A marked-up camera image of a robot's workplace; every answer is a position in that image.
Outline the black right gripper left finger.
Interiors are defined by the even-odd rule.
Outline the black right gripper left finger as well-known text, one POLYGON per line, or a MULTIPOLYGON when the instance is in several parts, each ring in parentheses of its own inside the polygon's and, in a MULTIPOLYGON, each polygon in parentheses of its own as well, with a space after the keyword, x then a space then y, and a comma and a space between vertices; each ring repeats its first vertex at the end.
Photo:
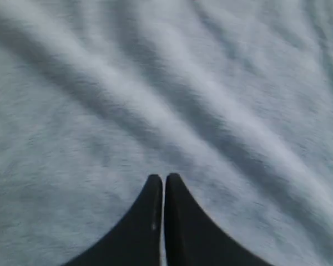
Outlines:
POLYGON ((96 244, 66 265, 160 265, 162 202, 162 180, 158 175, 149 175, 123 218, 96 244))

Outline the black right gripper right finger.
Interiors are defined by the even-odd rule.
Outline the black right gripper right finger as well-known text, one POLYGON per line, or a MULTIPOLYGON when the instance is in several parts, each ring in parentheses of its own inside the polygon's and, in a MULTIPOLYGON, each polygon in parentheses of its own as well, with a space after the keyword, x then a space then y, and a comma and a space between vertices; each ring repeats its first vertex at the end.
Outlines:
POLYGON ((177 173, 165 183, 164 239, 168 265, 269 265, 221 230, 177 173))

